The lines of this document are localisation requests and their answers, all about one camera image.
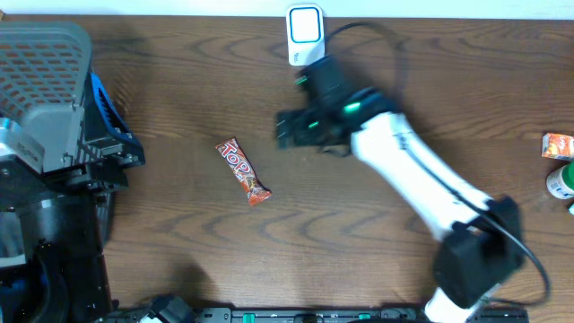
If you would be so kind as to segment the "red Top chocolate bar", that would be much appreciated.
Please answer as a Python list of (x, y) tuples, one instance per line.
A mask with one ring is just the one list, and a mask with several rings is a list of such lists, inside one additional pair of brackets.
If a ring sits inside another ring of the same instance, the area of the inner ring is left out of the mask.
[(260, 182), (252, 164), (235, 137), (218, 144), (216, 149), (232, 169), (234, 176), (246, 192), (248, 203), (251, 206), (272, 196), (272, 191)]

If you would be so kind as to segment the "orange snack packet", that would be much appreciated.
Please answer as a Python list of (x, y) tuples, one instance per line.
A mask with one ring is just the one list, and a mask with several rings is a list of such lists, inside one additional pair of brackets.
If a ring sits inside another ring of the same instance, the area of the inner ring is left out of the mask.
[(573, 137), (547, 133), (542, 138), (542, 153), (544, 158), (572, 161), (573, 160)]

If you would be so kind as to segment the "green lid jar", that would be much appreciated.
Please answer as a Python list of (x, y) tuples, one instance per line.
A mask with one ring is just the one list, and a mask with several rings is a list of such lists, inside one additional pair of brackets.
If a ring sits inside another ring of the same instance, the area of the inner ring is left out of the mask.
[(573, 192), (573, 163), (553, 171), (546, 179), (549, 193), (559, 199), (572, 199)]

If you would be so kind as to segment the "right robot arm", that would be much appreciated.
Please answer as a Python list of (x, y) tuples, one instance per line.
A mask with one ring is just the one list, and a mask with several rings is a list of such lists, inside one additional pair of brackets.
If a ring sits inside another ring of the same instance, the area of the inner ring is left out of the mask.
[(398, 101), (361, 87), (331, 56), (303, 67), (303, 109), (277, 115), (279, 147), (346, 145), (420, 216), (439, 242), (431, 322), (466, 322), (524, 263), (517, 204), (465, 181), (423, 142)]

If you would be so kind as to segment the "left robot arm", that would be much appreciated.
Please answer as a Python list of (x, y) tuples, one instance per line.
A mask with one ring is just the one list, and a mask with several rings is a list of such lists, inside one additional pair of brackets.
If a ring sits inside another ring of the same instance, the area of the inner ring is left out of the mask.
[(71, 102), (66, 85), (48, 79), (32, 87), (39, 111), (1, 120), (1, 212), (15, 218), (22, 241), (1, 263), (2, 321), (194, 321), (174, 295), (126, 311), (111, 298), (101, 229), (144, 150), (96, 74), (76, 81)]

